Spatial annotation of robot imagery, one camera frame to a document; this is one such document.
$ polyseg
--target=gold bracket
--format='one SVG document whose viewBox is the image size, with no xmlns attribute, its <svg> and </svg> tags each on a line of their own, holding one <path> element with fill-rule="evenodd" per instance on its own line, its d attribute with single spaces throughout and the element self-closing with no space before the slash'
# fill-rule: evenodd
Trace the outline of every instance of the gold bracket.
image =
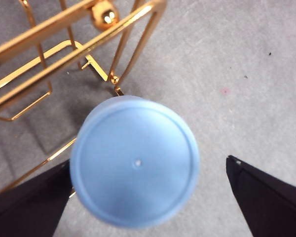
<svg viewBox="0 0 296 237">
<path fill-rule="evenodd" d="M 25 2 L 28 4 L 27 0 L 19 0 L 26 12 L 28 14 L 28 18 L 30 20 L 31 9 L 29 5 L 24 4 Z M 44 68 L 41 72 L 36 74 L 35 76 L 27 79 L 25 82 L 21 83 L 17 87 L 11 89 L 9 92 L 4 94 L 0 97 L 0 111 L 4 109 L 6 106 L 14 104 L 20 98 L 22 98 L 25 94 L 29 93 L 31 90 L 36 88 L 39 84 L 48 81 L 48 77 L 57 71 L 63 69 L 67 65 L 71 64 L 79 60 L 81 57 L 85 57 L 87 59 L 87 63 L 84 64 L 82 67 L 79 65 L 79 68 L 82 70 L 85 69 L 88 65 L 91 65 L 101 76 L 104 81 L 110 81 L 114 85 L 114 90 L 117 95 L 123 95 L 121 91 L 120 84 L 124 80 L 124 78 L 128 75 L 132 67 L 134 66 L 135 62 L 137 61 L 139 55 L 141 54 L 143 48 L 145 47 L 146 42 L 148 41 L 150 35 L 152 34 L 154 28 L 156 27 L 160 17 L 162 16 L 165 7 L 166 7 L 166 0 L 150 0 L 149 2 L 144 4 L 144 0 L 135 0 L 134 5 L 132 7 L 131 13 L 126 16 L 121 21 L 115 21 L 118 19 L 116 14 L 109 14 L 109 19 L 106 19 L 107 26 L 110 26 L 107 30 L 99 34 L 98 36 L 94 37 L 90 41 L 85 44 L 80 44 L 79 42 L 73 39 L 72 30 L 70 28 L 70 24 L 77 21 L 83 16 L 89 15 L 92 13 L 93 19 L 97 19 L 97 11 L 100 7 L 94 7 L 97 3 L 103 2 L 98 0 L 83 0 L 70 8 L 66 8 L 65 0 L 60 0 L 62 12 L 55 15 L 54 17 L 42 22 L 41 24 L 32 27 L 30 30 L 24 32 L 23 34 L 19 35 L 18 37 L 12 39 L 11 41 L 5 43 L 4 45 L 0 46 L 0 65 L 5 61 L 11 59 L 12 57 L 16 56 L 17 54 L 25 51 L 26 49 L 30 48 L 31 46 L 37 46 L 39 56 L 29 63 L 25 64 L 21 68 L 17 69 L 16 71 L 12 72 L 11 74 L 7 75 L 3 79 L 0 80 L 0 88 L 17 78 L 19 75 L 23 74 L 30 68 L 36 66 L 39 63 L 42 63 L 44 66 L 45 58 L 50 57 L 51 55 L 55 54 L 56 52 L 60 51 L 64 47 L 72 46 L 73 52 L 69 53 L 62 59 L 58 60 L 54 64 Z M 126 46 L 127 40 L 130 36 L 132 28 L 139 19 L 143 18 L 144 16 L 151 14 L 151 17 L 144 29 L 144 32 L 133 52 L 133 55 L 130 61 L 127 64 L 125 71 L 122 73 L 120 77 L 114 74 L 114 71 L 118 65 L 118 62 L 121 58 L 122 52 Z M 66 40 L 61 42 L 60 44 L 56 45 L 55 47 L 49 49 L 46 52 L 42 52 L 39 50 L 40 42 L 47 37 L 51 36 L 52 34 L 56 33 L 57 31 L 67 28 L 70 40 Z M 118 34 L 122 33 L 121 39 L 119 41 L 113 62 L 111 64 L 111 68 L 108 74 L 100 67 L 100 65 L 94 60 L 94 58 L 89 54 L 90 51 L 94 50 L 96 47 L 102 45 L 103 43 L 111 40 Z M 21 112 L 19 112 L 14 117 L 8 118 L 0 118 L 3 120 L 14 120 L 20 117 L 23 113 L 27 110 L 32 108 L 35 104 L 41 101 L 43 98 L 37 99 L 35 102 L 24 108 Z M 57 150 L 53 155 L 43 161 L 41 164 L 37 165 L 19 179 L 5 187 L 2 191 L 7 189 L 13 188 L 19 183 L 21 183 L 24 179 L 26 179 L 29 175 L 34 173 L 37 169 L 45 165 L 47 162 L 56 158 L 59 154 L 61 154 L 65 149 L 71 146 L 75 142 L 76 138 L 71 140 L 65 146 Z"/>
</svg>

